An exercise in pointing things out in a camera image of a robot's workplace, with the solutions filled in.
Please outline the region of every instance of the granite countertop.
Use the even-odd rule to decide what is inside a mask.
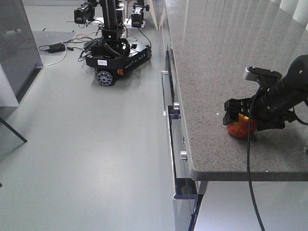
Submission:
[[[246,140],[222,124],[224,102],[249,98],[258,84],[243,79],[246,66],[285,75],[308,53],[308,31],[269,0],[166,0],[191,178],[246,180]],[[297,115],[308,121],[302,103]],[[256,131],[252,180],[308,181],[308,127]]]

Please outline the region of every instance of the white cable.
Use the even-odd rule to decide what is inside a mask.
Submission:
[[[51,66],[51,65],[54,65],[54,64],[58,64],[59,62],[61,62],[61,61],[65,58],[66,53],[67,53],[67,46],[66,46],[66,44],[63,43],[62,41],[61,41],[61,43],[65,46],[65,51],[64,51],[64,55],[63,55],[62,59],[59,60],[59,61],[57,61],[57,62],[55,62],[55,63],[52,63],[52,64],[45,64],[45,65],[43,65],[43,66],[37,66],[37,68],[42,68],[42,67],[45,67],[45,66]]]
[[[87,35],[85,35],[85,36],[88,36],[88,35],[91,35],[91,34],[94,34],[94,33],[97,33],[97,32],[98,32],[98,31],[94,31],[94,32],[91,32],[91,33],[89,33],[89,34],[87,34]],[[61,62],[61,61],[65,58],[66,53],[67,53],[67,45],[65,44],[66,42],[67,42],[67,41],[61,41],[61,43],[65,46],[64,55],[63,55],[63,57],[62,57],[61,60],[59,60],[59,61],[57,61],[57,62],[55,62],[55,63],[52,63],[52,64],[45,64],[45,65],[43,65],[43,66],[37,66],[37,68],[43,68],[43,67],[45,67],[45,66],[51,66],[51,65],[58,64],[59,62]]]

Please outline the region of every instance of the apple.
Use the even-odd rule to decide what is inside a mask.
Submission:
[[[234,137],[240,138],[240,139],[247,139],[248,137],[248,122],[249,118],[239,114],[239,121],[238,122],[232,122],[227,125],[227,131],[229,134],[231,134]],[[252,135],[255,130],[257,129],[257,122],[253,119],[251,119],[250,124],[250,135]]]

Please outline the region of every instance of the chair leg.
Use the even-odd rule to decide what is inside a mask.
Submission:
[[[163,25],[163,22],[165,20],[165,17],[166,17],[166,7],[164,6],[164,10],[163,10],[163,13],[162,15],[160,16],[160,23],[159,23],[159,26],[158,26],[158,29],[160,30],[160,28],[162,27]]]
[[[5,122],[1,117],[0,117],[0,122],[3,123],[9,130],[11,130],[16,136],[18,136],[23,142],[27,143],[28,141],[20,135],[15,129],[13,129],[7,122]]]
[[[125,0],[125,18],[129,18],[128,16],[128,5],[130,4],[132,0]]]
[[[154,6],[153,6],[153,0],[148,0],[148,4],[150,5],[150,12],[151,12],[151,15],[154,21],[155,29],[158,30],[157,19],[155,15]]]

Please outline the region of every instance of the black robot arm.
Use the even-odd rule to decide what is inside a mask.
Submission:
[[[95,15],[96,0],[87,0],[81,7],[74,10],[74,21],[77,24],[85,24],[87,20],[93,21]]]
[[[137,0],[133,5],[134,11],[131,14],[131,26],[141,27],[143,23],[143,9],[149,11],[150,6],[144,5],[144,0]]]
[[[255,102],[251,114],[249,107],[253,97],[227,100],[224,105],[224,125],[238,121],[239,113],[247,117],[251,115],[257,122],[257,130],[283,129],[285,121],[297,119],[290,109],[308,98],[308,55],[297,57],[284,77],[278,72],[255,67],[246,68],[246,72],[247,80],[260,85],[253,96]]]

